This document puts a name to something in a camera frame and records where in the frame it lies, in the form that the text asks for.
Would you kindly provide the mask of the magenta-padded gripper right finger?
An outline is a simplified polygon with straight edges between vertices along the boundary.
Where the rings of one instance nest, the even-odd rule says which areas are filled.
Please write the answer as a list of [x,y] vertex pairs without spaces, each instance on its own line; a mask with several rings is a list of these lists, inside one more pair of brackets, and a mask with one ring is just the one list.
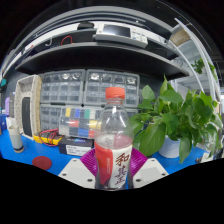
[[166,176],[168,172],[157,159],[147,158],[137,149],[132,149],[128,174],[129,189],[146,186]]

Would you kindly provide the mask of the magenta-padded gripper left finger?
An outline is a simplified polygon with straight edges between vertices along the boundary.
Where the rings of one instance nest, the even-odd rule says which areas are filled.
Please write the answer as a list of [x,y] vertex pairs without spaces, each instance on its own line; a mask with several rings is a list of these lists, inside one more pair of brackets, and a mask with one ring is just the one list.
[[100,182],[95,150],[91,149],[80,159],[71,159],[59,173],[59,177],[84,188],[98,189]]

